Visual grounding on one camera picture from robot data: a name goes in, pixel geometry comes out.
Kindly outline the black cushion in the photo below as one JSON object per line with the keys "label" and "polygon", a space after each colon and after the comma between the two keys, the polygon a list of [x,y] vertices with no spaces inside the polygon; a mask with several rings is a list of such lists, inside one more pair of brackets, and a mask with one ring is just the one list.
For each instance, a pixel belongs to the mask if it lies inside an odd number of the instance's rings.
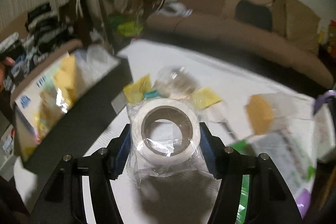
{"label": "black cushion", "polygon": [[270,10],[262,5],[255,5],[248,0],[241,0],[235,9],[235,19],[266,31],[272,31],[273,19]]}

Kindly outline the white TPE product box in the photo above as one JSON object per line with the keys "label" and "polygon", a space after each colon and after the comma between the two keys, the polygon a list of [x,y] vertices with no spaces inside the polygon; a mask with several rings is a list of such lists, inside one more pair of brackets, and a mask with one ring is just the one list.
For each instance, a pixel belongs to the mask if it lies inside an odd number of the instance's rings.
{"label": "white TPE product box", "polygon": [[15,89],[18,96],[14,101],[15,127],[18,139],[19,155],[27,161],[36,147],[49,133],[47,118],[41,118],[41,104],[53,102],[56,96],[53,77],[60,68],[68,52],[51,55],[34,68]]}

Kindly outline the purple plastic bowl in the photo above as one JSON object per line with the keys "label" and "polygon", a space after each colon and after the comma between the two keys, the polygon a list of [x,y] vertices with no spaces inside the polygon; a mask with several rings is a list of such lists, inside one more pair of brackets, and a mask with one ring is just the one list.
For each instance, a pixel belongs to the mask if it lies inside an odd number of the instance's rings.
{"label": "purple plastic bowl", "polygon": [[296,198],[295,202],[297,204],[301,218],[304,219],[310,207],[311,193],[307,189],[303,188],[301,193]]}

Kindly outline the white clothing on sofa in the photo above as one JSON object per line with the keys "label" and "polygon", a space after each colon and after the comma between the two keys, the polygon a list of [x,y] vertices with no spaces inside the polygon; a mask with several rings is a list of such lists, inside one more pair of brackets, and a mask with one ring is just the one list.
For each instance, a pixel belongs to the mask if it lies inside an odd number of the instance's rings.
{"label": "white clothing on sofa", "polygon": [[187,9],[183,3],[179,2],[170,2],[168,4],[165,4],[157,11],[157,14],[168,17],[188,17],[192,13],[193,9]]}

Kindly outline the yellow snack bag in box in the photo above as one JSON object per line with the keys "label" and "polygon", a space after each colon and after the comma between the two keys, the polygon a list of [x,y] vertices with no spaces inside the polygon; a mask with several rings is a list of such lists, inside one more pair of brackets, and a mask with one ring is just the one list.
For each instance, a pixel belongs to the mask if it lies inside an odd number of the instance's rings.
{"label": "yellow snack bag in box", "polygon": [[60,67],[53,76],[56,89],[56,105],[67,113],[77,101],[76,57],[69,55],[60,62]]}

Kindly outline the small yellow packet left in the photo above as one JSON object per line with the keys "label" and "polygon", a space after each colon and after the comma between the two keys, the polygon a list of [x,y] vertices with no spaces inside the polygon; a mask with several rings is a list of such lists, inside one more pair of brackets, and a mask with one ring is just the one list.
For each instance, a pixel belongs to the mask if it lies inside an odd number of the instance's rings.
{"label": "small yellow packet left", "polygon": [[124,86],[122,91],[129,103],[136,104],[144,99],[145,93],[152,90],[150,74],[147,74],[136,82]]}

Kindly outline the brown sofa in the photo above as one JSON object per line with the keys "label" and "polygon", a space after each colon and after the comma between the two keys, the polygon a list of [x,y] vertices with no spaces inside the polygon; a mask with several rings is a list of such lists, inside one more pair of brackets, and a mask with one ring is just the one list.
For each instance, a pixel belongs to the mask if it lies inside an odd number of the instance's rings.
{"label": "brown sofa", "polygon": [[235,19],[241,0],[177,0],[188,17],[151,14],[148,30],[174,34],[232,46],[308,77],[324,88],[331,88],[334,76],[318,58],[320,18],[298,0],[248,0],[267,7],[273,19],[272,31],[262,30]]}

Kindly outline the green white leaflet package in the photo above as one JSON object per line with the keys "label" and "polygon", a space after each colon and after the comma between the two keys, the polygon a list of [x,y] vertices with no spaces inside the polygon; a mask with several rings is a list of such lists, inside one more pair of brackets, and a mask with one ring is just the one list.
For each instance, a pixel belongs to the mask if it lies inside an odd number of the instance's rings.
{"label": "green white leaflet package", "polygon": [[303,188],[311,193],[315,167],[310,157],[291,134],[278,131],[252,136],[245,140],[236,141],[231,146],[243,155],[268,154],[280,171],[295,200]]}

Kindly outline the clear jar orange lid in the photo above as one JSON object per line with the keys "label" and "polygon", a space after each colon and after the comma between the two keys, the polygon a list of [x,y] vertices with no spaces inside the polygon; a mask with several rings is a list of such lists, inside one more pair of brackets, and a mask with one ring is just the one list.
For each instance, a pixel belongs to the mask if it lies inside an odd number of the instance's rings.
{"label": "clear jar orange lid", "polygon": [[254,94],[245,110],[255,135],[283,131],[297,114],[293,98],[284,93]]}

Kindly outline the white tape roll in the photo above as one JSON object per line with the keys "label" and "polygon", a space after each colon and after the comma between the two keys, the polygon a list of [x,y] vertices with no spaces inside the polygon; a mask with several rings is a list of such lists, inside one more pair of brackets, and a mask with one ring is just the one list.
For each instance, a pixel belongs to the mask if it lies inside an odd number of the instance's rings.
{"label": "white tape roll", "polygon": [[140,186],[151,177],[206,173],[198,112],[187,100],[154,98],[126,107],[131,148],[127,174]]}

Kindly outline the green plastic bag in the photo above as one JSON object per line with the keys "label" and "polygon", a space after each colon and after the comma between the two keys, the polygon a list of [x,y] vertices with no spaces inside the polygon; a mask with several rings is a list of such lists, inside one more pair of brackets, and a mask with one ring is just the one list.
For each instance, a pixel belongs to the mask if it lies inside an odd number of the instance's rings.
{"label": "green plastic bag", "polygon": [[124,37],[138,36],[143,30],[143,25],[135,20],[128,20],[122,15],[109,16],[108,23],[114,32]]}

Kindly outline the small yellow packet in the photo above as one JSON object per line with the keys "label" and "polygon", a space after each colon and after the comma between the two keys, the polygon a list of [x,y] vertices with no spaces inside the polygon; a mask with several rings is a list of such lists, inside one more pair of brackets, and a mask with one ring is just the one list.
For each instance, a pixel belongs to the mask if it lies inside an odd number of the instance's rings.
{"label": "small yellow packet", "polygon": [[195,108],[200,110],[206,109],[222,101],[222,98],[210,88],[197,90],[190,95],[190,98]]}
{"label": "small yellow packet", "polygon": [[150,74],[147,74],[136,82],[124,86],[122,91],[129,103],[136,104],[144,99],[145,93],[152,90]]}

